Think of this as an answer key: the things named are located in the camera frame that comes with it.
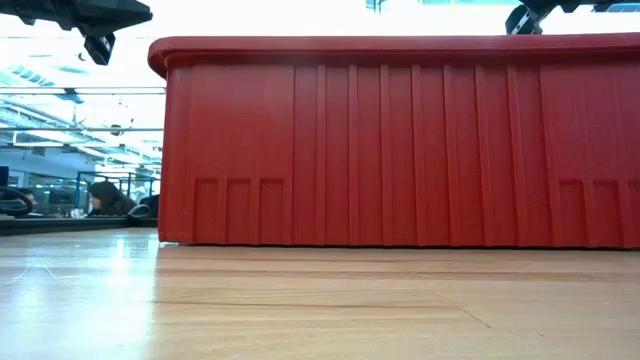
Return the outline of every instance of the red bin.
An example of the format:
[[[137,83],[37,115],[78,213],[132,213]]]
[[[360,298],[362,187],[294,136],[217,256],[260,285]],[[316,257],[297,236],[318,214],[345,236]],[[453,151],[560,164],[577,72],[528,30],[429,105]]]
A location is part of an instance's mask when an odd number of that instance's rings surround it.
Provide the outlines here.
[[[640,34],[167,38],[161,241],[640,247]]]

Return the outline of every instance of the ceiling light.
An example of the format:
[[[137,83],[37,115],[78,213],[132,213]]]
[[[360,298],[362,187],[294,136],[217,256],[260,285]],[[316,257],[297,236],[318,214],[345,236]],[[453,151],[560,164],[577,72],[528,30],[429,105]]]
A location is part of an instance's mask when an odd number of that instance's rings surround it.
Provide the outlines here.
[[[17,146],[17,147],[63,147],[64,144],[53,142],[53,141],[45,141],[45,142],[13,143],[13,146]]]
[[[86,154],[89,154],[89,155],[98,156],[98,157],[106,157],[105,154],[103,154],[103,153],[101,153],[99,151],[95,151],[95,150],[90,149],[90,148],[86,148],[84,146],[79,146],[79,145],[72,145],[72,146],[74,146],[76,149],[78,149],[78,150],[80,150],[80,151],[82,151],[82,152],[84,152]]]

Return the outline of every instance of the black object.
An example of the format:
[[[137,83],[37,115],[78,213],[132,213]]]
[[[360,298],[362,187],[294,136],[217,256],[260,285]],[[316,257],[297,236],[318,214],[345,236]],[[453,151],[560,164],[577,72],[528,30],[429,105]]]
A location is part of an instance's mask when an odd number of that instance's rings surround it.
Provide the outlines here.
[[[114,32],[152,19],[137,0],[0,0],[0,13],[20,17],[27,25],[55,21],[62,30],[78,28],[84,47],[98,65],[107,65],[116,41]]]
[[[9,167],[0,166],[0,186],[9,186]]]
[[[560,6],[565,13],[572,13],[580,5],[593,5],[595,12],[606,11],[613,4],[635,4],[638,0],[520,0],[505,22],[508,35],[542,34],[540,23]]]
[[[0,187],[0,214],[25,216],[33,211],[33,203],[23,193],[8,187]]]

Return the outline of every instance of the wooden floor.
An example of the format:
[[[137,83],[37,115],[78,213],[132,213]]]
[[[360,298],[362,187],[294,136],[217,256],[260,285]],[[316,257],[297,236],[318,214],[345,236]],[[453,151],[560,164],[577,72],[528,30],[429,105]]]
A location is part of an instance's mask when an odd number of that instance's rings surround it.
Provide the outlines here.
[[[0,238],[0,359],[640,359],[640,253]]]

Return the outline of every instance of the person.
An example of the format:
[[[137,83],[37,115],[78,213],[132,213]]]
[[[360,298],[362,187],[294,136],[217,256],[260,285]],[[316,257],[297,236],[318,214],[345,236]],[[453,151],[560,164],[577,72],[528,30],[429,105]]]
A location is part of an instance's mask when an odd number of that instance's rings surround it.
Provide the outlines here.
[[[108,181],[93,183],[89,187],[89,201],[93,210],[87,216],[125,216],[136,206],[133,200]]]

